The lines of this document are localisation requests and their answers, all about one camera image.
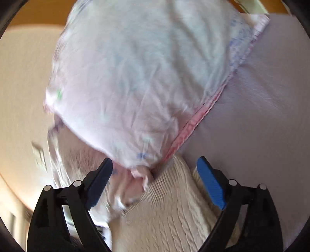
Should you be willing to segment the pink pillow with tree print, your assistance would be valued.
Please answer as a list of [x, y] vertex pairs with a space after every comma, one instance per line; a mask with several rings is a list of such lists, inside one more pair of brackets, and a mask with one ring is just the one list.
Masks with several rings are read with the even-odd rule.
[[57, 188], [81, 181], [83, 202], [93, 223], [111, 245], [109, 223], [145, 192], [153, 181], [147, 167], [124, 168], [80, 140], [54, 116], [48, 131], [51, 173]]

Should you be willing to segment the beige cable-knit sweater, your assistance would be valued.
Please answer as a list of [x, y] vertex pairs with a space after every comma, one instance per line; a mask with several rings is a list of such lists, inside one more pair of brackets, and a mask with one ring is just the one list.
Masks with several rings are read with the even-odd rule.
[[140, 200], [110, 223], [112, 251], [198, 251], [220, 213], [197, 170], [175, 155]]

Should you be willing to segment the white wall switch plate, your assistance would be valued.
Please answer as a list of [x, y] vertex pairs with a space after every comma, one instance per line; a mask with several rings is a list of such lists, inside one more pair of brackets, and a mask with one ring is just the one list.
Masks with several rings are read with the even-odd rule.
[[48, 172], [44, 149], [39, 144], [32, 142], [32, 151], [33, 151], [36, 166], [42, 171]]

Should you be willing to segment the pink pillow with flowers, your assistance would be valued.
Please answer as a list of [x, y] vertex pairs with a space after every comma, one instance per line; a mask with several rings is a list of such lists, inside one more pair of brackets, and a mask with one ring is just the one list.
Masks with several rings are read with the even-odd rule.
[[189, 138], [269, 23], [227, 1], [77, 1], [45, 106], [125, 168]]

